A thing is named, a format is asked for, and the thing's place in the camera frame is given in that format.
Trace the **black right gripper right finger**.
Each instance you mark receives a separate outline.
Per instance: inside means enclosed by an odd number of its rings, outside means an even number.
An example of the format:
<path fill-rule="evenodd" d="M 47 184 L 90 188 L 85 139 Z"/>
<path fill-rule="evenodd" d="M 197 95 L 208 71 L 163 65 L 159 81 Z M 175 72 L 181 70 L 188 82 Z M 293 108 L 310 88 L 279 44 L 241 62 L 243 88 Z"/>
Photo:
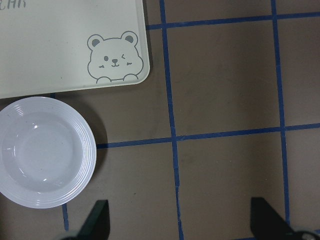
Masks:
<path fill-rule="evenodd" d="M 293 238 L 295 234 L 263 197 L 250 200 L 250 230 L 255 238 Z"/>

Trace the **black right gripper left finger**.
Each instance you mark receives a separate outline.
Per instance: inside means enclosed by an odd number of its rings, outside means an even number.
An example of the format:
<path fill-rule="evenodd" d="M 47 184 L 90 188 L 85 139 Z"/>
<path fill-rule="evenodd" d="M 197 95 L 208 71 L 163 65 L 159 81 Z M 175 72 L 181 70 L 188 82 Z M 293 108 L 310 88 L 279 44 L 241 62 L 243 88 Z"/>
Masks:
<path fill-rule="evenodd" d="M 109 234 L 109 202 L 108 200 L 97 200 L 76 238 L 78 240 L 107 240 Z"/>

